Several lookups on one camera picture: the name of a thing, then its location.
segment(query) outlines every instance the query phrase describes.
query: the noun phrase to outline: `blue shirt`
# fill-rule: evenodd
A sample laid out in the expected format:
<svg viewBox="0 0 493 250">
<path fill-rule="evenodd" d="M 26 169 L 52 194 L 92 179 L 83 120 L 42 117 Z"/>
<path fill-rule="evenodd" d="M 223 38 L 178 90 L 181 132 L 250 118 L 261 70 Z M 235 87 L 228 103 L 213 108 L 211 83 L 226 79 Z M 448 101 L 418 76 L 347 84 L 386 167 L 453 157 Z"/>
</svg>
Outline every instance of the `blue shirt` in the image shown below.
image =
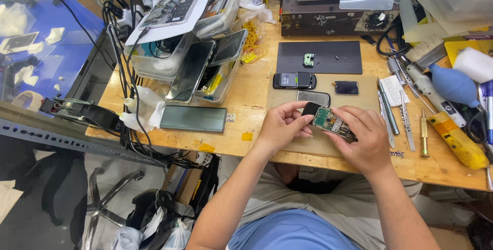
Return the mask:
<svg viewBox="0 0 493 250">
<path fill-rule="evenodd" d="M 305 209 L 289 209 L 236 230 L 230 250 L 358 250 L 336 227 Z"/>
</svg>

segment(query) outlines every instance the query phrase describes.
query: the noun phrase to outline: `work mat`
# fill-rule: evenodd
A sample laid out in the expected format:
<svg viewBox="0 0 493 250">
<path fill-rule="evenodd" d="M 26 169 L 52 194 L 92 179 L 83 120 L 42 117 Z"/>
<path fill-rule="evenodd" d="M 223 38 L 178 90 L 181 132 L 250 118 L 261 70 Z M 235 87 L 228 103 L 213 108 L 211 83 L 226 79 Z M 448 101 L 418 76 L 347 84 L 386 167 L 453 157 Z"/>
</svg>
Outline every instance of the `work mat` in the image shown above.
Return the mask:
<svg viewBox="0 0 493 250">
<path fill-rule="evenodd" d="M 315 54 L 313 67 L 303 66 L 305 54 Z M 280 42 L 276 72 L 362 74 L 359 41 Z"/>
<path fill-rule="evenodd" d="M 343 105 L 353 105 L 363 109 L 373 109 L 380 113 L 380 104 L 377 93 L 377 78 L 372 75 L 336 75 L 336 74 L 316 74 L 317 86 L 312 91 L 325 92 L 330 95 L 330 106 L 340 107 Z M 276 107 L 284 102 L 296 101 L 298 90 L 296 89 L 274 89 L 270 78 L 269 92 L 267 96 L 267 109 Z M 335 81 L 357 81 L 359 95 L 336 95 L 334 86 Z M 328 136 L 322 130 L 309 125 L 313 131 L 313 138 L 294 138 L 283 151 L 299 152 L 304 154 L 314 154 L 322 156 L 341 156 Z"/>
</svg>

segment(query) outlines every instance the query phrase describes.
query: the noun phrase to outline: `black mat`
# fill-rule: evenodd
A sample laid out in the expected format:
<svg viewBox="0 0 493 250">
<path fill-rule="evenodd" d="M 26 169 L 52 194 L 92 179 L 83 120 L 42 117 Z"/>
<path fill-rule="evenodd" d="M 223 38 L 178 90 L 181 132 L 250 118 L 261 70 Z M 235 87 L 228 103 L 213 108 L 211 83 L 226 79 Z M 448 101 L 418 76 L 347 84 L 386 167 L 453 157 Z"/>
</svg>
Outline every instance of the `black mat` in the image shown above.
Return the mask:
<svg viewBox="0 0 493 250">
<path fill-rule="evenodd" d="M 317 56 L 312 68 L 303 66 L 305 54 Z M 359 41 L 281 42 L 276 72 L 362 74 Z"/>
</svg>

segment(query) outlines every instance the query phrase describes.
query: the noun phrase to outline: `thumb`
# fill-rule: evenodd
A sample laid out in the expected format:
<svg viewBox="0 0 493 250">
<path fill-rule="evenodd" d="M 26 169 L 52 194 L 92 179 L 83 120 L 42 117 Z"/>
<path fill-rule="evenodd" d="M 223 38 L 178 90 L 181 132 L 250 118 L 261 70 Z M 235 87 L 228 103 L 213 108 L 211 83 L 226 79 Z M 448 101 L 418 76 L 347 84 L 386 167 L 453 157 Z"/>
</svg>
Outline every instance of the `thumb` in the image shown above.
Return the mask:
<svg viewBox="0 0 493 250">
<path fill-rule="evenodd" d="M 349 153 L 351 151 L 351 148 L 349 146 L 349 143 L 345 141 L 342 137 L 338 136 L 335 133 L 330 133 L 327 131 L 324 131 L 324 134 L 326 134 L 330 140 L 334 143 L 336 148 L 341 151 L 341 153 L 344 155 L 346 153 Z"/>
<path fill-rule="evenodd" d="M 288 127 L 292 131 L 292 133 L 297 133 L 299 130 L 301 130 L 303 127 L 305 127 L 310 121 L 312 121 L 314 118 L 313 115 L 308 114 L 304 116 L 298 117 L 295 121 L 291 122 Z"/>
</svg>

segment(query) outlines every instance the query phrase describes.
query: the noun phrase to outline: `hand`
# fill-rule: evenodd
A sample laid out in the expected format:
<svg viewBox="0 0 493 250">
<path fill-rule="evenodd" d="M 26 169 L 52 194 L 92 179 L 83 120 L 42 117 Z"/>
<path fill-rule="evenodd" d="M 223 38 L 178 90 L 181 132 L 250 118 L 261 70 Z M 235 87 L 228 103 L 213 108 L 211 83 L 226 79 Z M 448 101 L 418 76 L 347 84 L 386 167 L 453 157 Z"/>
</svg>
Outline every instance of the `hand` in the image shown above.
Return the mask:
<svg viewBox="0 0 493 250">
<path fill-rule="evenodd" d="M 298 108 L 304 108 L 308 101 L 286 102 L 267 111 L 262 129 L 255 146 L 262 147 L 274 155 L 295 137 L 310 138 L 311 130 L 306 126 L 313 115 L 301 116 Z"/>
<path fill-rule="evenodd" d="M 350 164 L 365 175 L 370 182 L 385 177 L 389 171 L 394 171 L 388 133 L 381 115 L 373 110 L 349 106 L 331 109 L 335 115 L 348 124 L 358 138 L 357 142 L 349 144 L 337 134 L 324 131 Z"/>
</svg>

